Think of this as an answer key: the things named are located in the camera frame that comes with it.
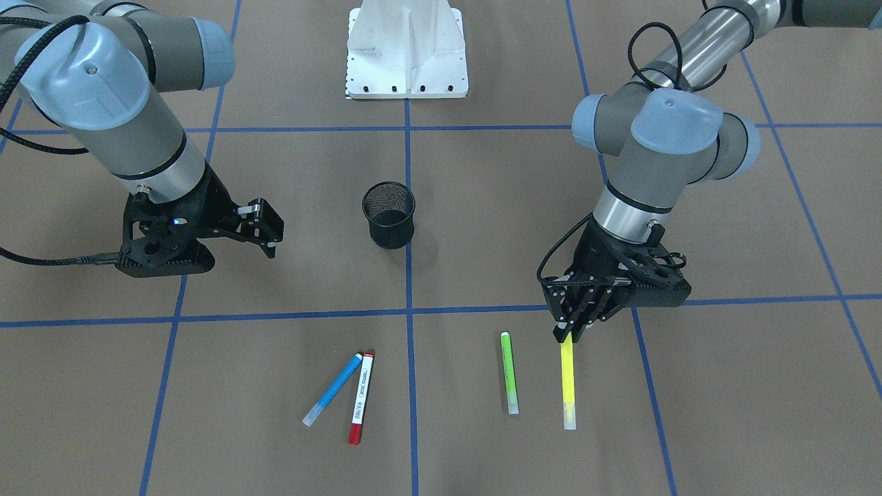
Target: green marker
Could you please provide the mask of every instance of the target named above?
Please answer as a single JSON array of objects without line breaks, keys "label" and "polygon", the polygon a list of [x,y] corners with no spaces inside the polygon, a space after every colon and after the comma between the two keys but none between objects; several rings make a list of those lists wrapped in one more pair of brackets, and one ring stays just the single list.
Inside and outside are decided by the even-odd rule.
[{"label": "green marker", "polygon": [[502,366],[505,373],[505,392],[508,394],[508,414],[517,415],[518,387],[514,382],[514,358],[512,357],[512,338],[508,333],[499,336],[502,343]]}]

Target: red cap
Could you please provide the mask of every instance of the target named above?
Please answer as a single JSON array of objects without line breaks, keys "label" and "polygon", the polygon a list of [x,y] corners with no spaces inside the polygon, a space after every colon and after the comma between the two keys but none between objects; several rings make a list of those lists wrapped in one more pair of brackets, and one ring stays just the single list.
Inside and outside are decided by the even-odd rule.
[{"label": "red cap", "polygon": [[349,444],[354,446],[360,442],[362,442],[362,425],[352,424],[349,428]]}]

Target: light blue joint cap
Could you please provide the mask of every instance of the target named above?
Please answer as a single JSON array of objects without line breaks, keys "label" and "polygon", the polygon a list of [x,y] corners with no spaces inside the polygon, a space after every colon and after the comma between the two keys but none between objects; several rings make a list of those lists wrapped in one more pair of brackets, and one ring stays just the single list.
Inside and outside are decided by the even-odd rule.
[{"label": "light blue joint cap", "polygon": [[[16,64],[49,28],[27,39]],[[150,80],[144,66],[112,31],[93,22],[59,34],[21,79],[52,120],[87,131],[131,121],[147,104]]]},{"label": "light blue joint cap", "polygon": [[876,17],[873,18],[873,21],[870,23],[870,30],[880,28],[882,28],[882,9],[879,9],[879,12],[876,12]]},{"label": "light blue joint cap", "polygon": [[0,14],[3,14],[6,11],[10,11],[16,7],[34,7],[35,9],[40,9],[41,11],[46,11],[42,7],[39,7],[34,4],[29,4],[28,2],[22,2],[21,0],[0,0]]},{"label": "light blue joint cap", "polygon": [[576,110],[572,113],[572,137],[585,148],[590,148],[595,152],[597,149],[597,139],[594,135],[594,120],[597,117],[597,107],[601,103],[601,99],[605,94],[591,94],[579,102]]},{"label": "light blue joint cap", "polygon": [[205,76],[200,89],[226,85],[233,78],[235,54],[233,41],[223,27],[212,20],[193,19],[202,41],[202,60],[205,62]]},{"label": "light blue joint cap", "polygon": [[744,117],[735,116],[735,118],[741,121],[741,124],[744,124],[744,129],[747,131],[747,153],[744,154],[744,160],[741,161],[741,165],[729,177],[735,177],[747,171],[759,158],[759,150],[762,148],[762,138],[759,135],[757,126]]},{"label": "light blue joint cap", "polygon": [[653,91],[631,123],[638,143],[663,154],[694,154],[716,141],[722,109],[712,101],[685,91]]}]

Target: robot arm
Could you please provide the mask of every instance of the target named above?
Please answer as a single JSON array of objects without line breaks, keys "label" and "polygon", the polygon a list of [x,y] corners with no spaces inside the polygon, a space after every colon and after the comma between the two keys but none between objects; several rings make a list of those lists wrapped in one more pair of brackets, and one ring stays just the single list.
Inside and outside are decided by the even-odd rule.
[{"label": "robot arm", "polygon": [[[777,26],[879,28],[882,0],[721,0],[655,60],[634,66],[616,94],[590,95],[576,108],[576,141],[620,161],[594,211],[537,271],[559,342],[569,333],[577,342],[622,308],[679,306],[689,296],[685,257],[661,245],[665,221],[687,184],[737,175],[759,155],[750,121],[692,92]],[[582,225],[564,275],[542,277],[550,255]]]},{"label": "robot arm", "polygon": [[[72,26],[49,32],[70,19]],[[232,201],[159,95],[229,81],[234,59],[223,28],[107,1],[0,0],[0,22],[10,22],[0,25],[0,68],[20,77],[23,99],[130,193],[113,259],[119,270],[134,277],[205,272],[214,265],[198,241],[205,237],[258,244],[274,257],[283,220],[264,199],[246,207]]]}]

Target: blue marker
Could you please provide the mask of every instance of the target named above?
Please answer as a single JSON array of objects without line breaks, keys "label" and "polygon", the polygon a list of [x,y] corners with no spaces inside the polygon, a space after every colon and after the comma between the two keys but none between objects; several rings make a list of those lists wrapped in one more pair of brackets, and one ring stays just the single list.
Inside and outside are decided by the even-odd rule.
[{"label": "blue marker", "polygon": [[352,375],[352,372],[355,372],[355,369],[361,364],[362,354],[355,353],[355,356],[352,357],[352,359],[349,360],[349,363],[346,364],[346,367],[343,368],[343,372],[340,372],[337,379],[333,380],[333,383],[328,390],[325,391],[321,398],[318,398],[318,402],[312,407],[310,413],[307,413],[306,417],[303,418],[303,423],[306,424],[307,427],[311,426],[312,423],[316,421],[318,415],[321,414],[326,406],[328,406],[328,403],[331,402],[333,397],[339,393],[340,389],[343,388],[343,385],[346,384],[346,381],[349,379],[349,376]]}]

